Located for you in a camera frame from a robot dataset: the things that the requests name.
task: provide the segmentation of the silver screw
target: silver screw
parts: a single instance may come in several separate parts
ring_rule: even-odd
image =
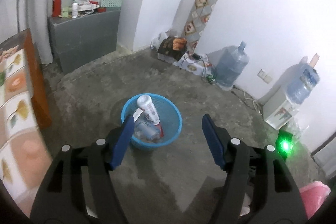
[[[273,145],[270,145],[270,144],[268,146],[266,146],[266,149],[268,151],[270,151],[270,152],[274,152],[275,151],[275,147]]]
[[[238,144],[240,144],[240,140],[237,139],[237,138],[232,138],[232,139],[231,139],[231,143],[232,143],[232,144],[235,144],[235,145],[238,145]]]
[[[62,151],[67,152],[70,149],[70,145],[66,144],[62,146]]]
[[[105,139],[98,139],[97,141],[96,141],[96,144],[97,145],[103,145],[103,144],[105,144],[106,143],[106,140]]]

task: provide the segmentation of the patterned tablecloth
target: patterned tablecloth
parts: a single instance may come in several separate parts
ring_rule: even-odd
[[[51,164],[32,108],[32,92],[23,44],[0,44],[0,178],[28,217]]]

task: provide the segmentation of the gray table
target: gray table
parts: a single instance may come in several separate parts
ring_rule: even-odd
[[[116,50],[119,16],[115,7],[84,17],[48,18],[52,53],[63,73]]]

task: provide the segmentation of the blue trash basket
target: blue trash basket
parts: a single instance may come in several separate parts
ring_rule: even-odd
[[[178,138],[182,129],[182,117],[177,107],[165,97],[152,93],[143,93],[133,96],[126,102],[121,112],[121,122],[124,122],[127,115],[133,115],[138,108],[138,97],[145,94],[152,98],[165,135],[160,143],[145,143],[134,136],[132,136],[131,143],[141,150],[154,150],[158,147],[169,145]]]

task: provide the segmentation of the large blue water bottle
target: large blue water bottle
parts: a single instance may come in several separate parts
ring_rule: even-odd
[[[216,66],[217,84],[223,90],[232,89],[236,79],[242,73],[250,58],[244,52],[246,43],[242,41],[239,47],[230,46],[224,50]]]
[[[288,98],[293,103],[302,104],[319,81],[316,70],[307,63],[302,64],[287,87]]]

